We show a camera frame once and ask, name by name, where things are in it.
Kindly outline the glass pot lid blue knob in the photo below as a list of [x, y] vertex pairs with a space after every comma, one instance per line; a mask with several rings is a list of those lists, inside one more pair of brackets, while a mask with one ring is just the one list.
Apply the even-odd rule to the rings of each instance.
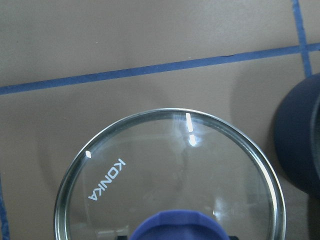
[[286, 208], [262, 150], [213, 115], [123, 118], [76, 155], [59, 187], [57, 240], [283, 240]]

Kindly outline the dark blue saucepan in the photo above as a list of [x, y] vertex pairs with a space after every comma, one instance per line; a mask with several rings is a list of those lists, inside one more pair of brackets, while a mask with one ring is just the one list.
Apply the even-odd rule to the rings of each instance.
[[298, 83], [276, 112], [274, 146], [288, 178], [302, 191], [320, 196], [320, 75]]

